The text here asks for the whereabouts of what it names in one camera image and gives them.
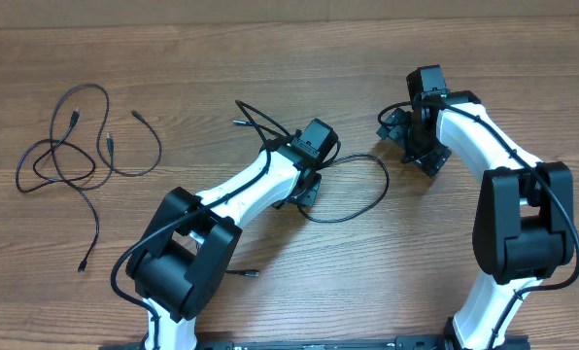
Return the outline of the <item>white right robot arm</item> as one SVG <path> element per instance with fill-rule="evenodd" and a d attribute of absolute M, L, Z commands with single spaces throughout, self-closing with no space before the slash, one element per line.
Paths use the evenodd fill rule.
<path fill-rule="evenodd" d="M 579 277 L 573 177 L 519 147 L 468 90 L 448 89 L 438 65 L 406 78 L 409 99 L 378 116 L 378 135 L 435 176 L 457 154 L 480 183 L 472 248 L 480 271 L 463 307 L 440 335 L 399 336 L 398 349 L 528 349 L 506 330 L 533 292 L 564 289 Z"/>

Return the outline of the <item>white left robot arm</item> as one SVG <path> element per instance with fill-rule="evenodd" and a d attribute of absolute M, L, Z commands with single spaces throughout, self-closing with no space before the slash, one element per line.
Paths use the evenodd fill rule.
<path fill-rule="evenodd" d="M 197 315 L 218 290 L 243 228 L 284 201 L 313 200 L 332 127 L 314 119 L 296 136 L 268 142 L 246 169 L 197 194 L 181 187 L 161 201 L 126 273 L 148 310 L 144 349 L 193 349 Z"/>

